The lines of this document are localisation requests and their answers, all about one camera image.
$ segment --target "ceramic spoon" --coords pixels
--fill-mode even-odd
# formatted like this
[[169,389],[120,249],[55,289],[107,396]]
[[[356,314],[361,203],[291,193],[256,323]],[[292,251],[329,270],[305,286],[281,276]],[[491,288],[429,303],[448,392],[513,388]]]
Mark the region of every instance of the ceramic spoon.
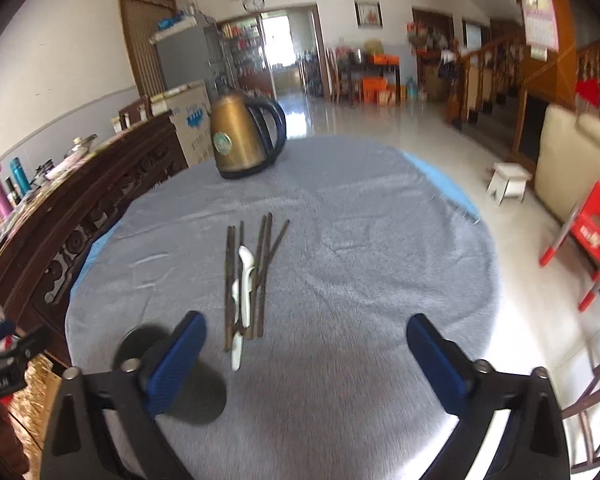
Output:
[[[238,280],[234,281],[231,286],[231,297],[234,298],[235,303],[235,320],[234,323],[238,323]],[[234,341],[231,346],[231,370],[237,372],[240,369],[240,362],[242,361],[242,334],[236,330],[234,334]]]
[[242,261],[242,326],[248,328],[251,325],[251,287],[253,286],[253,269],[255,258],[251,251],[244,245],[238,248],[238,256]]

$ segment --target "kettle label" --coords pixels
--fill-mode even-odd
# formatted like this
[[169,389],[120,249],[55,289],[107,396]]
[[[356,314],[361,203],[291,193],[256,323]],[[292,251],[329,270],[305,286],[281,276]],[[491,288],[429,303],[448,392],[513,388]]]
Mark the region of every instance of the kettle label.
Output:
[[214,134],[214,146],[220,155],[229,155],[231,151],[231,139],[224,132],[216,132]]

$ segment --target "electric kettle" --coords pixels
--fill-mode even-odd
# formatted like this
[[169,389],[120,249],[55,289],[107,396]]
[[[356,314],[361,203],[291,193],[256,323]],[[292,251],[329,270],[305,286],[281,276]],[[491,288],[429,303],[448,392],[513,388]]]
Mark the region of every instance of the electric kettle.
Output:
[[[275,146],[263,111],[271,114],[276,123]],[[271,99],[227,93],[211,105],[211,140],[223,178],[258,173],[273,164],[285,146],[285,113]]]

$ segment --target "blue gripper pad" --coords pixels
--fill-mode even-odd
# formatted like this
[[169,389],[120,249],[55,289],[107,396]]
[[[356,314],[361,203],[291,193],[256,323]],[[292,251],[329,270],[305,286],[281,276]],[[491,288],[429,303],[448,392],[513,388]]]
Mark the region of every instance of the blue gripper pad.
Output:
[[407,322],[407,345],[445,411],[464,415],[476,372],[458,345],[444,339],[424,314]]
[[163,344],[159,344],[162,347],[160,359],[155,363],[147,363],[147,366],[143,363],[144,371],[150,373],[143,385],[144,406],[152,418],[171,407],[189,371],[198,360],[205,339],[205,317],[199,312],[190,311],[171,336]]

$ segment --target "tiled floor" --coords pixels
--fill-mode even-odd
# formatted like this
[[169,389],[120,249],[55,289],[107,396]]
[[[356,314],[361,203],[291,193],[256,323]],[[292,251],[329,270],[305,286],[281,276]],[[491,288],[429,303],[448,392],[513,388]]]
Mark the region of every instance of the tiled floor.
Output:
[[[501,206],[486,196],[486,170],[496,156],[446,126],[441,105],[352,107],[304,96],[285,96],[280,104],[289,138],[341,135],[377,140],[437,166],[464,189],[491,230],[502,276],[500,313],[485,359],[497,370],[521,374],[545,366],[560,404],[575,401],[592,377],[590,362],[600,362],[600,298],[586,312],[577,311],[589,268],[573,243],[565,243],[545,269],[538,266],[558,224],[532,193],[523,203],[505,200]],[[591,411],[595,437],[600,434],[600,410]],[[499,417],[492,428],[499,426],[502,432],[505,421],[506,416]],[[452,425],[450,421],[440,439],[413,460],[406,478],[424,472]],[[571,453],[580,462],[584,448],[576,419],[568,421],[567,428]],[[493,442],[492,438],[486,446],[491,456]],[[490,460],[486,451],[478,456],[471,478],[483,478]],[[574,478],[592,478],[592,473]]]

